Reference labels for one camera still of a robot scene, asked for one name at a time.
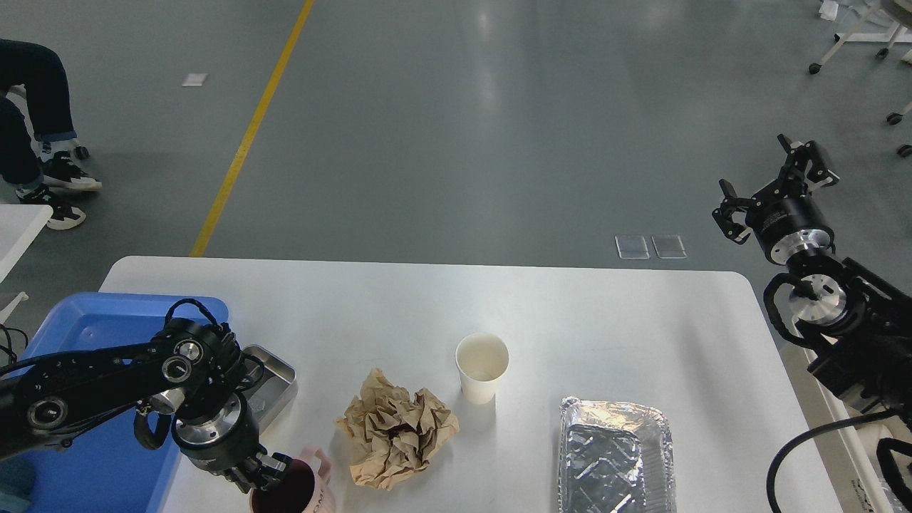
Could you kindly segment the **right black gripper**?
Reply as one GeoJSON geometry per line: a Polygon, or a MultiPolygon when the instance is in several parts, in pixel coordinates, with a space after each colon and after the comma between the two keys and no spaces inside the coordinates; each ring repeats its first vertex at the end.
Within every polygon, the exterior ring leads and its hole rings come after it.
{"type": "Polygon", "coordinates": [[[802,143],[781,133],[777,140],[786,159],[773,181],[773,194],[786,198],[760,207],[759,200],[740,197],[729,181],[720,179],[717,183],[722,199],[711,217],[727,240],[739,246],[750,238],[751,229],[765,259],[784,266],[791,257],[805,250],[833,248],[834,230],[810,194],[838,184],[840,176],[830,165],[827,149],[816,140],[802,143]],[[736,213],[749,213],[748,227],[734,221],[736,213]]]}

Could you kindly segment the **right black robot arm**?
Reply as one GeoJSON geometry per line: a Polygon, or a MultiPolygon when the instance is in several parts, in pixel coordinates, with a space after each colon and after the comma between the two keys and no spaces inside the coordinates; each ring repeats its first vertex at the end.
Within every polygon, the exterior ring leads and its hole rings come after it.
{"type": "Polygon", "coordinates": [[[766,476],[769,507],[779,512],[776,480],[784,459],[804,442],[836,430],[892,417],[910,425],[910,298],[854,259],[840,259],[833,228],[812,200],[839,182],[821,144],[777,137],[786,155],[778,175],[758,192],[739,196],[720,180],[722,199],[711,213],[724,237],[757,238],[763,256],[784,272],[763,289],[772,328],[815,354],[808,373],[858,412],[792,438],[766,476]]]}

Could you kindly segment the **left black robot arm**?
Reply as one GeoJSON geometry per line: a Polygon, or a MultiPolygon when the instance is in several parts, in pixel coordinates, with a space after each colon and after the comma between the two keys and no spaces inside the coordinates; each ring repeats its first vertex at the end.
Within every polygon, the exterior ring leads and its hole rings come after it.
{"type": "Polygon", "coordinates": [[[21,358],[2,368],[2,458],[67,448],[85,432],[135,411],[134,436],[156,450],[167,438],[199,470],[242,493],[269,491],[293,458],[260,443],[245,393],[253,360],[226,322],[195,299],[205,323],[168,311],[148,342],[21,358]]]}

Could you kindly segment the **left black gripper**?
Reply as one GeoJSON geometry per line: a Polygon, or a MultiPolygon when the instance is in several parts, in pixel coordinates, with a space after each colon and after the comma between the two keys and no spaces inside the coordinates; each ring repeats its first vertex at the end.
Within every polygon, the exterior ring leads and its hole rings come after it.
{"type": "Polygon", "coordinates": [[[170,434],[200,470],[221,475],[238,487],[271,492],[286,480],[294,459],[280,452],[265,454],[256,421],[247,397],[234,392],[211,419],[178,419],[170,434]]]}

